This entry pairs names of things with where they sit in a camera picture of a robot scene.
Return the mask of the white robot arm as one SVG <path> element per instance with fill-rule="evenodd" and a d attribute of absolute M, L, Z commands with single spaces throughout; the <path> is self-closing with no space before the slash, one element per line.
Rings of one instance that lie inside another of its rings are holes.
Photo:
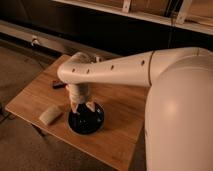
<path fill-rule="evenodd" d="M 147 86 L 147 171 L 213 171 L 213 52 L 186 47 L 157 50 L 98 63 L 77 53 L 57 75 L 78 83 Z"/>

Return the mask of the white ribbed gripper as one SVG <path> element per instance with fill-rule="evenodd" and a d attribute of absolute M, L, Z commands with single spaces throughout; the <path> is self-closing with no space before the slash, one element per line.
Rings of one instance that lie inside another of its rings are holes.
<path fill-rule="evenodd" d="M 91 97 L 89 86 L 87 84 L 68 84 L 67 90 L 71 101 L 71 110 L 73 113 L 78 113 L 79 104 L 86 103 Z M 92 112 L 95 112 L 95 103 L 93 101 L 87 102 L 86 106 Z"/>

